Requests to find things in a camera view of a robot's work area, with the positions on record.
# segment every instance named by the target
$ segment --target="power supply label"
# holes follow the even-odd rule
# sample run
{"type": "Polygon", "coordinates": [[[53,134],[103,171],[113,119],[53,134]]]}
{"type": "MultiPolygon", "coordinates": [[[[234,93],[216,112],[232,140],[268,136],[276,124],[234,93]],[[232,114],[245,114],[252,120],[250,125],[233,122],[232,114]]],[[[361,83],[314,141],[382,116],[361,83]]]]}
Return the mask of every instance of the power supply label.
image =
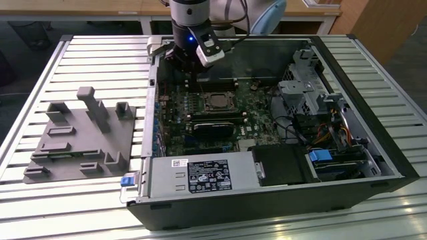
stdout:
{"type": "Polygon", "coordinates": [[[188,162],[186,169],[192,194],[233,189],[226,160],[188,162]]]}

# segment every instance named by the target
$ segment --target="wooden desk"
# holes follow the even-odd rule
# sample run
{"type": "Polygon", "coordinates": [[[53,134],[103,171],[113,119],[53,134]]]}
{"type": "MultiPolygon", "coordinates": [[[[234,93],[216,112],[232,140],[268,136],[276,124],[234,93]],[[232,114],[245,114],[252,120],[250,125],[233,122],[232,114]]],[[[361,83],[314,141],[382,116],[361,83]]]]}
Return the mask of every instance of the wooden desk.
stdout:
{"type": "MultiPolygon", "coordinates": [[[[170,10],[158,0],[141,0],[139,25],[142,33],[150,35],[151,21],[170,21],[170,10]]],[[[286,0],[282,22],[321,22],[317,34],[326,35],[341,11],[333,8],[308,8],[301,0],[286,0]]]]}
{"type": "MultiPolygon", "coordinates": [[[[308,8],[286,0],[281,21],[320,22],[317,34],[329,32],[338,9],[308,8]]],[[[0,21],[139,21],[151,34],[151,21],[170,21],[170,10],[158,0],[0,0],[0,21]]]]}
{"type": "Polygon", "coordinates": [[[138,15],[141,0],[1,0],[0,15],[138,15]]]}
{"type": "Polygon", "coordinates": [[[427,14],[427,0],[342,0],[330,34],[354,34],[385,64],[427,14]]]}

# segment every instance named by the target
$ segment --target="slotted work table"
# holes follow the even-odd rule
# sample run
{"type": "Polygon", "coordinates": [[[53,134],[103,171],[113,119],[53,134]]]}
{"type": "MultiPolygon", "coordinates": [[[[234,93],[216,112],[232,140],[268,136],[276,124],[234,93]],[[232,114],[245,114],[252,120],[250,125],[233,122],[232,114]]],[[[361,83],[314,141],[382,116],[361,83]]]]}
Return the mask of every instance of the slotted work table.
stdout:
{"type": "MultiPolygon", "coordinates": [[[[427,116],[357,40],[322,36],[328,50],[406,156],[420,179],[350,209],[170,231],[147,231],[119,201],[119,177],[23,184],[23,169],[49,120],[51,101],[83,108],[95,89],[105,107],[135,107],[129,171],[139,169],[149,36],[74,36],[58,43],[0,148],[0,239],[373,240],[427,231],[427,116]]],[[[334,92],[338,87],[324,72],[334,92]]],[[[135,189],[126,192],[135,195],[135,189]]]]}

